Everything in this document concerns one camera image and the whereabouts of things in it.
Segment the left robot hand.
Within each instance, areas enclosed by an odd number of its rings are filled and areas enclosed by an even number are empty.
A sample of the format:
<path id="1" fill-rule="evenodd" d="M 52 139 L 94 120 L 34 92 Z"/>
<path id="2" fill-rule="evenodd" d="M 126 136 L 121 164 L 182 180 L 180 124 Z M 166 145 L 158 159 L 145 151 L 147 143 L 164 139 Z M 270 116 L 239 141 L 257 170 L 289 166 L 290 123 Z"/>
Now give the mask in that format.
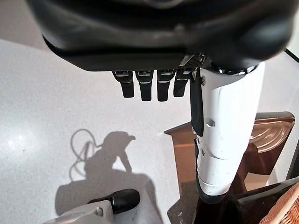
<path id="1" fill-rule="evenodd" d="M 133 78 L 160 102 L 190 84 L 199 196 L 218 203 L 249 143 L 264 62 L 292 35 L 296 0 L 29 0 L 49 49 L 86 71 L 111 71 L 123 95 Z"/>

